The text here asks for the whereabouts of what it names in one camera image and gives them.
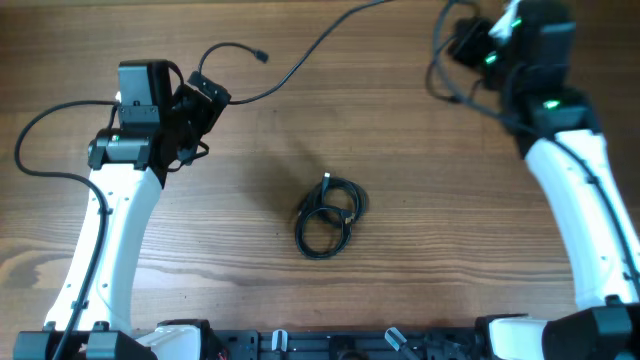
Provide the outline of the black cable gold plug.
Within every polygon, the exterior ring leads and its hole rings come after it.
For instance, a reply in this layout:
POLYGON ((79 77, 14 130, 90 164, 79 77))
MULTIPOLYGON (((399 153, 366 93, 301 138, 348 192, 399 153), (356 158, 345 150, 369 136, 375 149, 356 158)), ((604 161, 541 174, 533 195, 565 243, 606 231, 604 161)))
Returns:
POLYGON ((312 260, 329 259, 341 253, 350 243, 353 225, 359 214, 332 205, 320 205, 301 211, 295 226, 295 243, 302 255, 312 260), (315 226, 321 220, 331 227, 321 242, 322 233, 315 226))

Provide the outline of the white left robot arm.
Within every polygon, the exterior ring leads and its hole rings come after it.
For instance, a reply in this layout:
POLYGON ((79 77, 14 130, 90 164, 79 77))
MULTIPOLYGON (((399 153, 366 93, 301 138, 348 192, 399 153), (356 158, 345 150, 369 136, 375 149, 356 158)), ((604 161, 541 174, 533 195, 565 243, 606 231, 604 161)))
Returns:
POLYGON ((166 177, 206 156, 208 133, 228 91, 194 71, 172 86, 177 65, 131 60, 118 66, 119 97, 107 127, 88 146, 89 190, 64 285, 39 331, 17 335, 16 359, 205 359, 223 345, 204 320, 161 322, 135 337, 131 295, 140 249, 166 177))

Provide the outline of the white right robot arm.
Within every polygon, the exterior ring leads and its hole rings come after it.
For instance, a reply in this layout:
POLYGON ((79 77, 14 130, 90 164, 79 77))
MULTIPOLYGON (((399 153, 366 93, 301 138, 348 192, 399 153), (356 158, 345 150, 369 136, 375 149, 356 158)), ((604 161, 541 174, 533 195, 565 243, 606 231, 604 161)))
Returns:
POLYGON ((639 240, 609 165, 589 97, 569 86, 576 24, 559 1, 511 1, 497 20, 474 12, 447 53, 499 95, 477 104, 456 85, 453 99, 497 120, 542 188, 571 266, 576 310, 556 320, 495 315, 477 321, 485 359, 635 359, 639 355, 639 240))

